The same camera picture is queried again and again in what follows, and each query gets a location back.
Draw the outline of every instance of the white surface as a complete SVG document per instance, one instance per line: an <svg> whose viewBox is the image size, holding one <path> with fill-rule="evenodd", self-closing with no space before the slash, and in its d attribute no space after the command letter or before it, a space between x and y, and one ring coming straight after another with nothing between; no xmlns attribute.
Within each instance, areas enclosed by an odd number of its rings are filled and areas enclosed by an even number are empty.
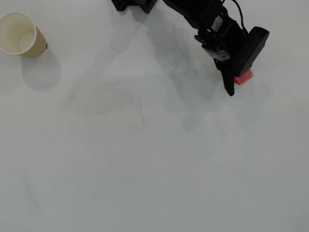
<svg viewBox="0 0 309 232"><path fill-rule="evenodd" d="M0 231L309 231L309 3L239 3L271 34L229 97L162 1L4 0L48 49L0 54Z"/></svg>

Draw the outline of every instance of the paper cup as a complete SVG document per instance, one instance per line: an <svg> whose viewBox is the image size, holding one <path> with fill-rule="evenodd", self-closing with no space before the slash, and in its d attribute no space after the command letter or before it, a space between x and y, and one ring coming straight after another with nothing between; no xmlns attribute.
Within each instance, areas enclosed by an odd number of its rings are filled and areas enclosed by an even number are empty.
<svg viewBox="0 0 309 232"><path fill-rule="evenodd" d="M37 57L46 48L46 39L26 14L9 12L0 18L0 49L3 52L24 57Z"/></svg>

